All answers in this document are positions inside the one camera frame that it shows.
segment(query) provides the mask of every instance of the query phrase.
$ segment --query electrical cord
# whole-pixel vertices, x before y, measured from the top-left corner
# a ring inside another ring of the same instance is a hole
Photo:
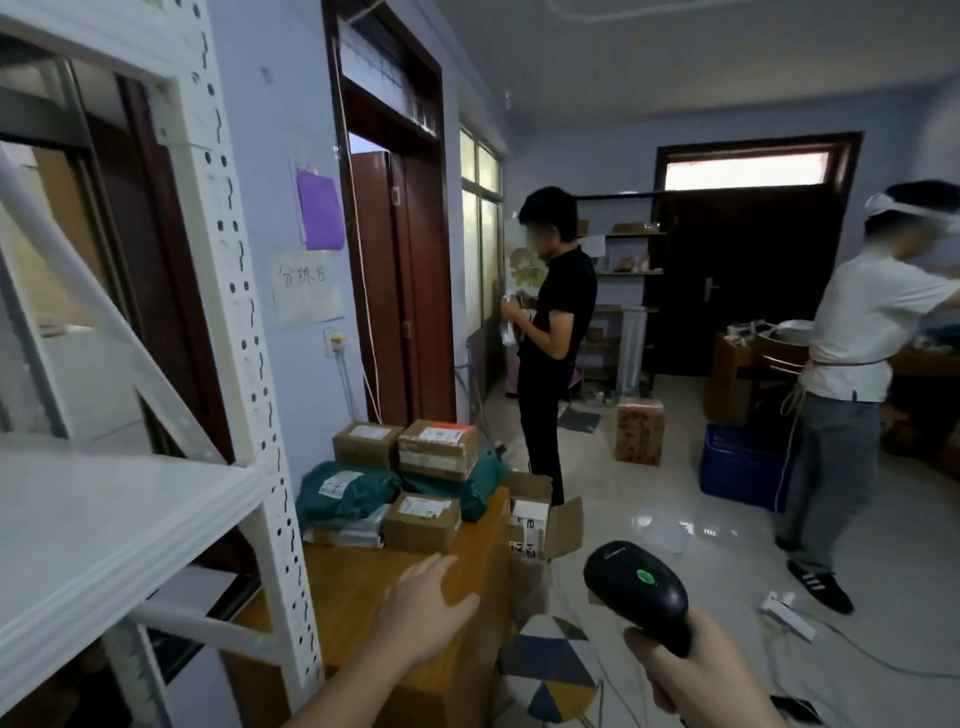
[[[348,22],[356,22],[356,20],[358,20],[363,14],[372,12],[379,4],[380,3],[376,3],[370,6],[363,13],[358,13],[358,15],[354,16],[352,21]],[[342,70],[340,68],[340,54],[334,53],[332,56],[335,71],[334,77],[336,78],[337,86],[337,98],[342,109],[344,107],[344,92],[340,84],[340,77],[342,75]],[[380,374],[376,364],[376,347],[373,345],[373,323],[370,316],[370,296],[367,294],[367,275],[363,264],[363,241],[361,240],[360,236],[360,218],[357,215],[357,190],[356,185],[353,182],[353,162],[350,160],[349,146],[347,149],[345,149],[344,153],[347,155],[347,167],[350,170],[350,194],[353,196],[353,224],[357,233],[357,253],[359,254],[357,257],[360,258],[360,280],[363,283],[363,305],[364,311],[367,314],[367,335],[370,338],[370,355],[373,358],[374,386],[373,388],[370,386],[370,378],[367,377],[366,367],[363,367],[363,383],[367,387],[367,394],[370,395],[370,401],[373,406],[373,415],[376,417],[377,424],[383,425],[383,418],[380,417]]]
[[[845,643],[849,644],[853,649],[855,649],[857,652],[859,652],[859,653],[860,653],[861,655],[863,655],[864,657],[866,657],[866,658],[868,658],[868,659],[870,659],[870,660],[873,660],[873,661],[874,661],[875,663],[877,663],[878,665],[880,665],[880,666],[882,666],[882,667],[886,667],[887,669],[892,670],[892,671],[894,671],[894,672],[897,672],[897,673],[899,673],[899,674],[901,674],[901,675],[908,675],[908,676],[910,676],[910,677],[922,677],[922,678],[927,679],[927,680],[960,680],[960,674],[956,674],[956,673],[953,673],[953,672],[935,672],[935,671],[934,671],[934,672],[927,672],[927,671],[925,671],[925,670],[911,669],[911,668],[909,668],[909,667],[901,667],[901,666],[899,666],[899,665],[894,665],[893,663],[887,662],[886,660],[884,660],[884,659],[881,658],[881,657],[877,657],[877,656],[876,656],[875,654],[873,654],[872,652],[868,652],[866,649],[864,649],[864,648],[861,647],[859,644],[857,644],[856,642],[854,642],[850,637],[848,637],[848,636],[846,635],[846,633],[844,633],[842,630],[838,629],[837,627],[834,627],[834,626],[833,626],[832,624],[830,624],[828,621],[825,621],[825,620],[823,620],[823,619],[820,619],[819,617],[814,617],[813,615],[809,614],[808,612],[802,612],[802,611],[799,610],[799,609],[794,609],[793,611],[796,612],[798,615],[801,615],[801,616],[803,616],[803,617],[806,617],[807,619],[812,619],[813,621],[817,622],[818,624],[824,625],[830,632],[832,632],[833,634],[835,634],[837,637],[839,637],[839,638],[840,638],[841,640],[843,640]]]
[[[747,3],[767,2],[768,0],[686,0],[686,2],[664,3],[647,8],[636,8],[631,11],[605,12],[591,15],[582,12],[568,12],[563,10],[557,0],[545,0],[546,7],[560,20],[580,25],[595,25],[597,23],[612,23],[623,20],[634,20],[648,15],[667,15],[674,12],[690,12],[707,10],[709,8],[723,8],[731,5],[745,5]]]
[[[552,570],[550,573],[551,573],[550,588],[553,590],[554,594],[557,595],[557,599],[560,600],[560,603],[563,604],[564,609],[566,609],[566,612],[573,619],[573,623],[577,625],[577,629],[579,629],[581,632],[583,632],[586,635],[587,630],[584,629],[584,625],[582,622],[580,622],[580,618],[577,616],[576,611],[573,609],[573,606],[570,604],[569,600],[566,598],[564,591],[560,588],[559,577],[554,577]],[[607,672],[607,667],[603,664],[603,660],[600,659],[600,653],[596,650],[596,648],[593,649],[593,652],[596,655],[597,664],[600,666],[600,671],[603,673],[604,680],[608,685],[610,685],[610,688],[613,691],[613,694],[615,694],[620,699],[620,702],[623,704],[623,707],[626,708],[627,713],[629,713],[630,717],[634,720],[634,725],[636,726],[636,728],[642,728],[642,725],[639,719],[636,717],[636,714],[634,713],[633,708],[630,707],[630,703],[628,703],[624,699],[623,695],[620,693],[619,688],[616,686],[616,683],[614,683],[613,680],[611,679],[610,673]],[[647,699],[646,699],[646,695],[644,695],[643,696],[644,720],[646,719],[646,715],[647,715]],[[601,725],[603,724],[603,703],[602,702],[600,704],[599,722]]]
[[[369,6],[369,7],[366,8],[365,10],[360,11],[359,13],[357,13],[356,15],[354,15],[353,17],[344,18],[344,22],[347,23],[348,25],[353,25],[353,23],[356,23],[356,22],[358,22],[358,21],[360,21],[360,20],[363,20],[365,17],[367,17],[367,15],[369,15],[371,12],[375,11],[377,8],[379,8],[381,5],[383,5],[385,2],[387,2],[387,0],[376,0],[376,2],[373,3],[371,6]]]

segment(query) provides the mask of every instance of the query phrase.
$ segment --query white t-shirt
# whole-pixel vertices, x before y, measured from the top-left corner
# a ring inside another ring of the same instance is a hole
[[[957,290],[960,280],[931,275],[868,245],[827,284],[801,385],[831,400],[886,400],[893,374],[883,360],[909,341],[922,316]],[[831,362],[876,363],[823,366]]]

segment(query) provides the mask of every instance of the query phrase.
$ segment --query wooden door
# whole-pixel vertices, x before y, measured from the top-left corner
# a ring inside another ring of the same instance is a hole
[[[390,157],[386,152],[350,156],[373,339],[373,352],[369,342],[361,343],[361,352],[371,388],[378,390],[383,423],[407,426],[413,421],[404,345],[410,325],[404,322],[397,252],[395,211],[401,199],[399,189],[393,191]],[[355,291],[354,295],[364,292]]]
[[[843,201],[830,185],[677,192],[658,371],[709,373],[730,324],[812,319],[836,258]]]

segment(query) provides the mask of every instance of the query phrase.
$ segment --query blue plastic crate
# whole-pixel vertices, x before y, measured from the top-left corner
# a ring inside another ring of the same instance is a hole
[[[709,496],[783,511],[790,469],[784,476],[779,508],[774,507],[787,444],[743,427],[707,425],[700,461],[700,490]]]

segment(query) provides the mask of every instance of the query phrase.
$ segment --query window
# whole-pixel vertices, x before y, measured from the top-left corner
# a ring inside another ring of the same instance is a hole
[[[503,288],[503,198],[500,162],[481,142],[460,130],[464,187],[464,277],[468,334],[498,311]]]
[[[804,152],[669,162],[664,189],[726,189],[823,184],[830,152]]]

